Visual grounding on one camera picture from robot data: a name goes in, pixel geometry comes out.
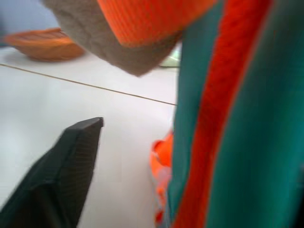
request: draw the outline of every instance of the teal garment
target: teal garment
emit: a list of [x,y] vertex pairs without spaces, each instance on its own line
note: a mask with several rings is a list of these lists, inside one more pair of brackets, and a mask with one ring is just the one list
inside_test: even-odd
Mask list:
[[277,0],[222,140],[206,228],[283,228],[304,162],[304,1]]
[[171,219],[178,209],[188,178],[200,99],[222,8],[223,4],[220,1],[183,34],[178,106],[174,124],[173,176],[168,187]]

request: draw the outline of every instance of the orange stripe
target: orange stripe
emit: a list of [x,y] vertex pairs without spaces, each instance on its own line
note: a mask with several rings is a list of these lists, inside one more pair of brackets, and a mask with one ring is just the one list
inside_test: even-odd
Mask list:
[[188,182],[173,228],[202,228],[217,152],[270,0],[227,0],[202,95]]
[[183,30],[216,0],[98,0],[121,44],[154,43]]

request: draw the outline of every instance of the tile grout line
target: tile grout line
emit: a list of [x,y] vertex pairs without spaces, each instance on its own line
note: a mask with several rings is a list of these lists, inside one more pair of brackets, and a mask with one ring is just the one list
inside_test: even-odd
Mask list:
[[51,76],[51,75],[47,75],[47,74],[42,74],[42,73],[38,73],[38,72],[35,72],[35,71],[25,70],[25,69],[22,69],[22,68],[18,68],[18,67],[15,67],[15,66],[9,66],[9,65],[6,65],[6,64],[2,64],[2,63],[0,64],[0,66],[12,68],[12,69],[15,69],[15,70],[25,71],[25,72],[32,73],[32,74],[35,74],[35,75],[41,75],[41,76],[45,76],[45,77],[50,77],[50,78],[57,79],[57,80],[61,80],[61,81],[76,83],[76,84],[83,85],[83,86],[89,86],[89,87],[93,87],[93,88],[97,88],[97,89],[103,89],[103,90],[110,91],[110,92],[114,92],[114,93],[119,93],[119,94],[123,94],[123,95],[134,96],[134,97],[142,98],[142,99],[145,99],[145,100],[150,100],[150,101],[155,101],[155,102],[159,102],[159,103],[163,103],[163,104],[167,104],[167,105],[176,106],[176,104],[173,104],[173,103],[170,103],[170,102],[159,101],[159,100],[155,100],[155,99],[148,98],[148,97],[144,97],[144,96],[129,94],[129,93],[120,92],[120,91],[113,90],[113,89],[107,89],[107,88],[100,87],[100,86],[96,86],[96,85],[90,85],[90,84],[86,84],[86,83],[82,83],[82,82],[77,82],[77,81],[73,81],[73,80],[69,80],[69,79],[64,79],[64,78],[60,78],[60,77],[55,77],[55,76]]

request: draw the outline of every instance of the white tile floor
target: white tile floor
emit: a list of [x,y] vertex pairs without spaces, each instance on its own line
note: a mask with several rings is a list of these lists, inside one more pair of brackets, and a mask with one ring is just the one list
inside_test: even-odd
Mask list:
[[174,106],[163,102],[175,102],[176,72],[158,69],[148,78],[131,78],[90,55],[66,63],[37,63],[11,48],[0,49],[0,60],[20,69],[117,90],[0,65],[0,208],[64,128],[101,116],[105,127],[79,227],[152,228],[149,148],[172,125]]

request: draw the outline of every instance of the orange basket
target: orange basket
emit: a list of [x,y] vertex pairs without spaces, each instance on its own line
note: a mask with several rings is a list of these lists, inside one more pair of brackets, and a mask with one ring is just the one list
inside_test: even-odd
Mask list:
[[84,54],[60,28],[15,33],[6,36],[4,41],[38,61],[64,61]]

